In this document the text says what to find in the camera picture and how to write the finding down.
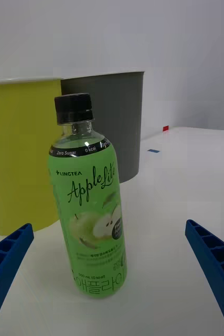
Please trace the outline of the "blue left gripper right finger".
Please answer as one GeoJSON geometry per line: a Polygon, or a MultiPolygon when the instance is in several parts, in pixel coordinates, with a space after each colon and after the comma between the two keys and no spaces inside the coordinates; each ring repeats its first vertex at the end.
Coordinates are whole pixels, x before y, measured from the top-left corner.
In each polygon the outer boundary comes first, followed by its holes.
{"type": "Polygon", "coordinates": [[[224,241],[189,219],[185,236],[224,317],[224,241]]]}

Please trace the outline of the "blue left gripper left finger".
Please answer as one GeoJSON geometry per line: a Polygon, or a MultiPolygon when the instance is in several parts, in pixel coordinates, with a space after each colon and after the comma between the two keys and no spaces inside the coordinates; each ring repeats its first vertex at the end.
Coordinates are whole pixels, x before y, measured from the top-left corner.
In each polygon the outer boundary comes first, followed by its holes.
{"type": "Polygon", "coordinates": [[[32,225],[25,224],[0,241],[0,309],[33,240],[32,225]]]}

